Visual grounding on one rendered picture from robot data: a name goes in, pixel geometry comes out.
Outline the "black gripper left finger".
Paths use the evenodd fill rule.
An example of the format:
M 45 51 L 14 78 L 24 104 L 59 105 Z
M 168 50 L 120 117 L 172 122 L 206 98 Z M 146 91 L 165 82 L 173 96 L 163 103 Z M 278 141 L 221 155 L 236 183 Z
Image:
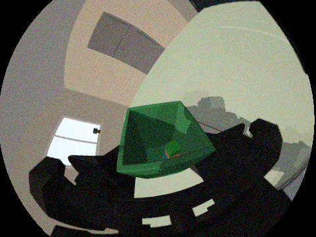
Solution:
M 117 171 L 119 145 L 105 155 L 69 155 L 68 161 L 79 173 L 105 176 L 126 198 L 133 198 L 135 177 Z

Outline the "dark green cup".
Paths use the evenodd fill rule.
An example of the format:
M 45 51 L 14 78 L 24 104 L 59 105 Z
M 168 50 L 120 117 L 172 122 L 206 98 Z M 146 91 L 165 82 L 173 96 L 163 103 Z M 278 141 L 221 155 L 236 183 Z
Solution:
M 164 159 L 176 139 L 179 156 Z M 181 101 L 127 108 L 119 143 L 118 173 L 145 179 L 171 176 L 199 163 L 216 148 Z

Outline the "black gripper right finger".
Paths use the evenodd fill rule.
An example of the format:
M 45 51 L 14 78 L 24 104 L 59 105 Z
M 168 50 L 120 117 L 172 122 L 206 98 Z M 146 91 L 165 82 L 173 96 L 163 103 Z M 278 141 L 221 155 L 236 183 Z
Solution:
M 219 132 L 218 134 L 209 134 L 208 132 L 205 132 L 216 150 L 194 165 L 204 182 L 214 176 L 213 171 L 224 152 L 224 146 L 226 143 L 229 142 L 229 140 L 234 139 L 236 136 L 238 137 L 240 134 L 243 134 L 244 128 L 245 124 L 242 123 L 237 124 L 237 126 L 230 129 L 226 129 L 226 131 Z

